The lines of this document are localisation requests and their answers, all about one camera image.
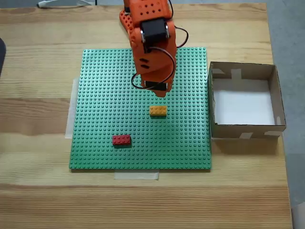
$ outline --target tape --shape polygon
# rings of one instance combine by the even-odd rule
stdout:
[[[281,124],[282,124],[281,118],[280,118],[279,116],[276,117],[276,124],[277,124],[277,125],[281,125]]]
[[[250,139],[252,134],[253,134],[253,132],[252,133],[242,133],[239,138],[240,139]]]
[[[223,71],[221,71],[219,68],[213,68],[213,74],[224,74]]]
[[[281,131],[267,131],[267,132],[265,132],[264,135],[281,136],[282,132]]]
[[[291,209],[294,229],[304,229],[305,228],[305,202],[297,205]]]
[[[232,80],[241,80],[242,79],[242,69],[231,69]]]
[[[79,78],[73,80],[65,138],[72,139]]]
[[[158,169],[141,169],[141,170],[120,169],[120,170],[115,170],[114,179],[158,180],[159,170]]]

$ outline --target robotic arm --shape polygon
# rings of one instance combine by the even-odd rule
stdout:
[[[124,10],[120,12],[137,71],[132,76],[132,85],[154,91],[158,97],[165,97],[171,90],[176,69],[175,28],[178,27],[172,21],[173,7],[170,5],[172,12],[167,0],[124,0]],[[178,48],[187,39],[188,33]],[[133,83],[137,75],[141,75],[141,87]]]

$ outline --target wooden table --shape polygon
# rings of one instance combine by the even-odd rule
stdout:
[[[71,86],[89,48],[128,48],[120,6],[1,9],[0,228],[288,229],[283,141],[214,140],[213,169],[72,173]],[[265,4],[174,5],[209,61],[272,63]],[[184,34],[177,32],[177,43]]]

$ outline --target lego baseplate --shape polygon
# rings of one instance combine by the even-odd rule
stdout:
[[[131,49],[84,50],[71,146],[71,169],[210,169],[205,48],[180,48],[165,98],[131,85]],[[140,77],[135,80],[140,84]],[[150,116],[152,105],[167,116]],[[113,146],[130,135],[130,146]]]

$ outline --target open cardboard box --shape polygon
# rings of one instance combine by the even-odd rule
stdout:
[[[208,81],[212,137],[282,135],[286,121],[276,66],[211,62]]]

